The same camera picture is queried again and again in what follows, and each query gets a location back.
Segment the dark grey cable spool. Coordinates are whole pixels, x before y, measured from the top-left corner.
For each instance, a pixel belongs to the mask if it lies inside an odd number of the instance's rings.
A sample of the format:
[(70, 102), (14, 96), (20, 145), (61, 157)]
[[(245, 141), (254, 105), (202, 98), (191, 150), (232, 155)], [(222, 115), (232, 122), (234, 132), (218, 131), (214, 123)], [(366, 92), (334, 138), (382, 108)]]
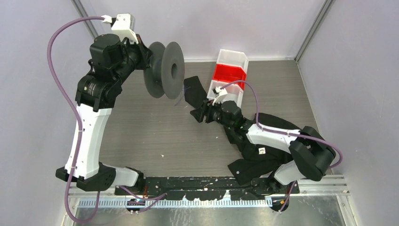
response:
[(164, 46), (154, 42), (149, 46), (152, 52), (150, 67), (144, 70), (144, 83), (153, 98), (166, 95), (169, 99), (177, 99), (184, 84), (184, 55), (177, 42)]

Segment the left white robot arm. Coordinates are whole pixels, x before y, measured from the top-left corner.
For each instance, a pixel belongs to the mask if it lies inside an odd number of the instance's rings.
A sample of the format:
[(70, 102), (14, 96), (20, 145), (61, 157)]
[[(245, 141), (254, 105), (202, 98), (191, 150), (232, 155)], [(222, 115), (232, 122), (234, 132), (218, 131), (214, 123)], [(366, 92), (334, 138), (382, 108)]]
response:
[(89, 48), (90, 71), (77, 85), (77, 121), (72, 143), (79, 153), (70, 153), (56, 177), (76, 183), (84, 191), (104, 191), (111, 186), (126, 186), (133, 195), (144, 190), (144, 175), (131, 167), (113, 167), (99, 161), (104, 129), (115, 106), (122, 84), (135, 70), (149, 68), (152, 52), (141, 38), (131, 43), (115, 34), (100, 35)]

